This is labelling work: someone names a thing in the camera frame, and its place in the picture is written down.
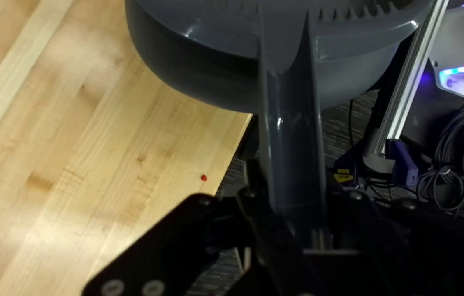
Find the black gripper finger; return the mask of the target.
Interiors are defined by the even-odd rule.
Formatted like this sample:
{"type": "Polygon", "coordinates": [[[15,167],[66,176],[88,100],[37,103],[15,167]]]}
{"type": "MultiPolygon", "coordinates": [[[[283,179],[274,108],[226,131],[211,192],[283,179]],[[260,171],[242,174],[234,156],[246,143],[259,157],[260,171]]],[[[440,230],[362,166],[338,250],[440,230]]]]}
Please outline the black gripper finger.
{"type": "Polygon", "coordinates": [[[81,296],[183,296],[249,240],[234,197],[193,194],[89,279],[81,296]]]}

